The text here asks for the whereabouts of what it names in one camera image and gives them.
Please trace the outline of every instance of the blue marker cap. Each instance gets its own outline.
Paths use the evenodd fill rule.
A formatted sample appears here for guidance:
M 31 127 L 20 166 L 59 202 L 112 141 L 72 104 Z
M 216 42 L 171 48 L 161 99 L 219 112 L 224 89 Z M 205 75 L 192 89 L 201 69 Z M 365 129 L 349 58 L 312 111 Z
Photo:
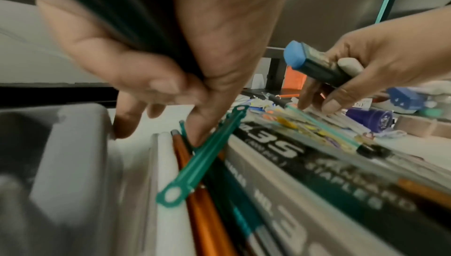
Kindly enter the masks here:
M 300 69 L 305 63 L 305 52 L 302 43 L 291 41 L 283 51 L 285 63 L 294 70 Z

